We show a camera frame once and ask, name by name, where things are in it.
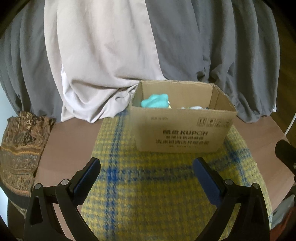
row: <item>metal screw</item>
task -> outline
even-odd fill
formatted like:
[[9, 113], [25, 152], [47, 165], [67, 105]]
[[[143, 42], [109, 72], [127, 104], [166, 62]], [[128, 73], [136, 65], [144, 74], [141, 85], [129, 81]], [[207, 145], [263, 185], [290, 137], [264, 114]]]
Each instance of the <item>metal screw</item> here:
[[260, 186], [259, 186], [258, 183], [254, 183], [254, 184], [253, 184], [253, 187], [256, 188], [256, 189], [259, 189], [259, 188], [260, 188]]
[[63, 181], [61, 181], [61, 184], [63, 186], [66, 186], [68, 183], [69, 183], [69, 180], [68, 179], [64, 179]]
[[233, 181], [230, 180], [230, 179], [226, 179], [226, 180], [225, 180], [225, 183], [226, 183], [227, 185], [231, 186], [231, 185], [233, 184]]
[[37, 184], [35, 185], [35, 189], [38, 190], [39, 188], [41, 188], [41, 184], [40, 184], [40, 183], [37, 183]]

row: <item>white cable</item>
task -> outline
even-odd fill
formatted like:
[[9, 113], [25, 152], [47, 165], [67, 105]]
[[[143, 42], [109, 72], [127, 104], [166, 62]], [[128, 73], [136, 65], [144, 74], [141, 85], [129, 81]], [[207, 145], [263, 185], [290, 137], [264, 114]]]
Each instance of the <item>white cable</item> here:
[[295, 113], [295, 115], [294, 115], [294, 117], [293, 117], [293, 119], [292, 119], [292, 121], [291, 121], [291, 123], [290, 123], [288, 129], [287, 129], [286, 132], [285, 132], [285, 136], [288, 134], [289, 130], [291, 129], [291, 127], [292, 127], [292, 125], [293, 125], [295, 119], [296, 119], [296, 113]]

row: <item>wooden floor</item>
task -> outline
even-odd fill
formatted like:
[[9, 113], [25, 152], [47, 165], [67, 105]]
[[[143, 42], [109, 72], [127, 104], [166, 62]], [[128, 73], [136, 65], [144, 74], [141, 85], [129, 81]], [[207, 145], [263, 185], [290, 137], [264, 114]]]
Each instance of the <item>wooden floor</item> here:
[[[279, 73], [277, 112], [271, 117], [283, 132], [288, 128], [296, 112], [296, 41], [282, 19], [275, 15], [279, 33], [281, 64]], [[287, 139], [296, 147], [296, 121], [287, 134]]]

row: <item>blue gripper pad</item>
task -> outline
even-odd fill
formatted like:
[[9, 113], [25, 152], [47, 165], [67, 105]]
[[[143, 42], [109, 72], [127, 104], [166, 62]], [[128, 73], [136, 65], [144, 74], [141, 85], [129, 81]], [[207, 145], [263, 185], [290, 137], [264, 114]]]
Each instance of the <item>blue gripper pad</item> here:
[[74, 205], [82, 205], [84, 203], [89, 191], [100, 174], [100, 171], [101, 163], [99, 159], [94, 157], [83, 168], [83, 170], [79, 171], [79, 174], [81, 174], [80, 179], [73, 188], [74, 198], [72, 202]]
[[218, 208], [222, 202], [220, 189], [198, 158], [193, 161], [193, 171], [210, 203]]

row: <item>wooden table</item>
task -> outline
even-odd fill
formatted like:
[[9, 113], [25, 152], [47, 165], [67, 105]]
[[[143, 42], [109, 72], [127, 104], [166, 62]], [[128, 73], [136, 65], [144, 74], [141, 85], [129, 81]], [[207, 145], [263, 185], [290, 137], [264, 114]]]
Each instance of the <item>wooden table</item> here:
[[[57, 185], [62, 179], [71, 179], [90, 159], [102, 121], [89, 124], [71, 119], [54, 126], [41, 157], [35, 183]], [[275, 156], [277, 141], [285, 138], [271, 117], [246, 124], [235, 119], [235, 127], [245, 139], [267, 186], [272, 209], [286, 196], [294, 183], [294, 175]], [[65, 235], [74, 240], [57, 205], [55, 210]]]

